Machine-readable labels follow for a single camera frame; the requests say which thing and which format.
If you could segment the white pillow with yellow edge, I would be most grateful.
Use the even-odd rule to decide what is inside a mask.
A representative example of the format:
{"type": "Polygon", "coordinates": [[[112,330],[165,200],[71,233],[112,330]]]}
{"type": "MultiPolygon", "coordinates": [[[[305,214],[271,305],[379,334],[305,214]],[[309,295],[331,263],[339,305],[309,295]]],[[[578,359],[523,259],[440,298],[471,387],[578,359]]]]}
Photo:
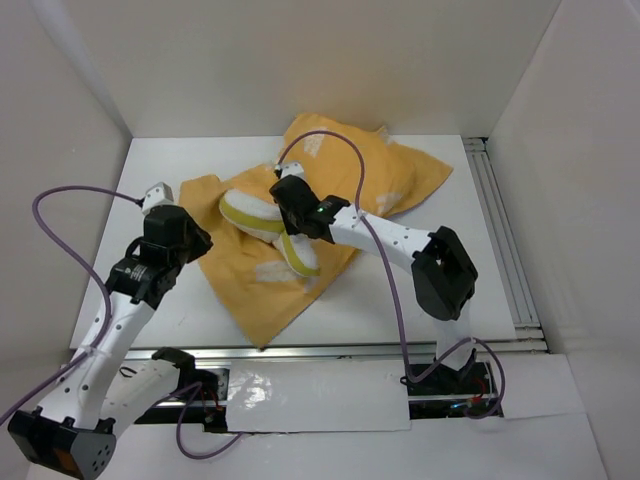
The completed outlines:
{"type": "Polygon", "coordinates": [[[296,275],[306,278],[320,275],[311,240],[300,233],[289,233],[276,205],[230,189],[219,200],[219,211],[240,231],[275,247],[296,275]]]}

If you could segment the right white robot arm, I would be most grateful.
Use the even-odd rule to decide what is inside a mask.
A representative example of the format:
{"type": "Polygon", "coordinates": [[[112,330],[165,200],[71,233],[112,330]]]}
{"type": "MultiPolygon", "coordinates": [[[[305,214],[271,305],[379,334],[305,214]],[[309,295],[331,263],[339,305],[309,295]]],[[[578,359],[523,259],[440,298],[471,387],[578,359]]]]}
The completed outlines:
{"type": "Polygon", "coordinates": [[[475,293],[478,271],[455,231],[445,226],[435,231],[412,229],[334,195],[321,200],[305,180],[294,175],[279,179],[270,194],[288,230],[381,258],[391,289],[407,385],[419,384],[431,375],[448,392],[460,391],[469,383],[476,349],[465,305],[475,293]],[[437,328],[435,359],[420,374],[409,360],[393,265],[411,276],[417,304],[437,328]]]}

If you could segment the white cover plate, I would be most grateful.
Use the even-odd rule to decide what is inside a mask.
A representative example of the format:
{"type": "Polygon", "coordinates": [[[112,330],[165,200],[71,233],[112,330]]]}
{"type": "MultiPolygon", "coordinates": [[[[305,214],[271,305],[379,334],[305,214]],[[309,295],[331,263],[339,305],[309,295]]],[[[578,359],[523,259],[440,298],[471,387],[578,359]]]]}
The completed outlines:
{"type": "Polygon", "coordinates": [[[395,432],[411,428],[399,360],[237,361],[226,422],[232,432],[395,432]]]}

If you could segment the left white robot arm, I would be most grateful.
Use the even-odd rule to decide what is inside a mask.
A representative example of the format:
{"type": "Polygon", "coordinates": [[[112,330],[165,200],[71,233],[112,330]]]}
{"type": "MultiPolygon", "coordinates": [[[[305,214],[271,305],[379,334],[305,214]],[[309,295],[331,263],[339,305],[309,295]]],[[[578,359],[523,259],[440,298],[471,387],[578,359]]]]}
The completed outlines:
{"type": "Polygon", "coordinates": [[[193,394],[203,375],[194,357],[179,349],[159,349],[129,379],[120,378],[119,370],[183,268],[212,245],[180,206],[155,206],[145,214],[142,235],[106,281],[106,325],[88,332],[71,369],[37,407],[11,415],[9,435],[28,461],[96,479],[117,440],[147,410],[165,397],[193,394]]]}

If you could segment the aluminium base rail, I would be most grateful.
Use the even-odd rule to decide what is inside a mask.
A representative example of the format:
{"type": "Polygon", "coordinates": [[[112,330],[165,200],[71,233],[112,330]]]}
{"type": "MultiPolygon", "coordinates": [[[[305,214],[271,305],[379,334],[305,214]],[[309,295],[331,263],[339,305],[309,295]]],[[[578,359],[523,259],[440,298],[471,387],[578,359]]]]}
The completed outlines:
{"type": "MultiPolygon", "coordinates": [[[[490,342],[490,348],[496,353],[542,353],[549,347],[542,338],[525,338],[517,341],[490,342]]],[[[372,345],[329,345],[300,347],[269,347],[265,350],[255,348],[207,348],[185,349],[185,352],[197,360],[226,361],[244,359],[334,359],[344,357],[396,357],[401,355],[401,347],[395,344],[372,345]]]]}

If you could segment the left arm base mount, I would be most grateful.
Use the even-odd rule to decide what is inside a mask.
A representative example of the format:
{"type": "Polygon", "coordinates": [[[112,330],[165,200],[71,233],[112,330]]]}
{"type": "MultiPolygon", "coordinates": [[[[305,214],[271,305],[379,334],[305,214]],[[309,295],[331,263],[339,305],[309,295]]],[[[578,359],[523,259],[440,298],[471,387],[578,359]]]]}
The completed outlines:
{"type": "Polygon", "coordinates": [[[180,374],[177,396],[165,397],[149,408],[136,425],[199,425],[207,433],[226,433],[227,368],[192,369],[180,374]]]}

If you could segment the aluminium side rail frame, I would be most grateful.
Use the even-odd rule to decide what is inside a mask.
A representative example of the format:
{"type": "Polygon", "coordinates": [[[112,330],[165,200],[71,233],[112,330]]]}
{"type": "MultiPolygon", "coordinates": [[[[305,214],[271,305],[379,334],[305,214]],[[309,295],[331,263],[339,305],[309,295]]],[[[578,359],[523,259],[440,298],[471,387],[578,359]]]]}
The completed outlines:
{"type": "Polygon", "coordinates": [[[549,353],[515,237],[484,137],[463,138],[465,154],[483,210],[519,346],[516,352],[549,353]]]}

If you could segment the orange pillowcase with blue back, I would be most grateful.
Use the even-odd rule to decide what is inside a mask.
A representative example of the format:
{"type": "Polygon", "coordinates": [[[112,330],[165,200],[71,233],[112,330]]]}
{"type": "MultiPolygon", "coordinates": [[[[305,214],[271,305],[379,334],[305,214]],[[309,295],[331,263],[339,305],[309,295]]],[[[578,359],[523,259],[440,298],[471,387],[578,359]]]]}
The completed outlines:
{"type": "Polygon", "coordinates": [[[449,165],[316,113],[298,115],[272,164],[229,179],[183,182],[179,202],[212,238],[199,266],[245,338],[262,348],[349,266],[339,223],[408,211],[436,192],[449,165]]]}

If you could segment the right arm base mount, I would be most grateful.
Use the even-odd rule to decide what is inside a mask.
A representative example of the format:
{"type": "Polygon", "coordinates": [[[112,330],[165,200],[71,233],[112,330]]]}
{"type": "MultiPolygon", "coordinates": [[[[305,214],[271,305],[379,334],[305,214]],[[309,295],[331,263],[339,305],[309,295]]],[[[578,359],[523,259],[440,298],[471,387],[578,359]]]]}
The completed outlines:
{"type": "Polygon", "coordinates": [[[462,372],[446,366],[419,383],[400,379],[408,395],[411,420],[500,416],[499,386],[491,365],[476,361],[462,372]]]}

